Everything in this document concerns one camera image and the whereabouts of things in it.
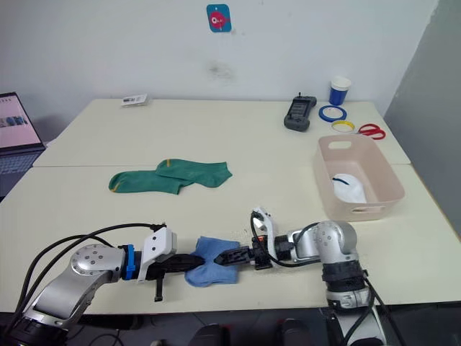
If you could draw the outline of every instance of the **scissors handle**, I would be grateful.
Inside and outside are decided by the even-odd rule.
[[[361,133],[362,135],[370,136],[372,139],[376,141],[386,137],[386,132],[381,130],[381,128],[376,124],[365,124],[359,128],[358,133]]]

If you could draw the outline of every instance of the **basket handle hole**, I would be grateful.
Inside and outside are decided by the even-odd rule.
[[[351,146],[350,141],[335,141],[328,144],[328,149],[349,149]]]

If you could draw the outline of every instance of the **laptop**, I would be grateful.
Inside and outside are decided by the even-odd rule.
[[[17,94],[0,94],[0,200],[44,150]]]

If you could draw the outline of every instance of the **laptop screen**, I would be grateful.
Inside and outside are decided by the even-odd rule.
[[[41,144],[15,93],[0,95],[0,150]]]

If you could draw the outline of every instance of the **handheld device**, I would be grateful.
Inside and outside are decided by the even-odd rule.
[[[283,123],[290,130],[304,132],[310,125],[309,112],[317,104],[314,96],[296,96],[288,110]]]

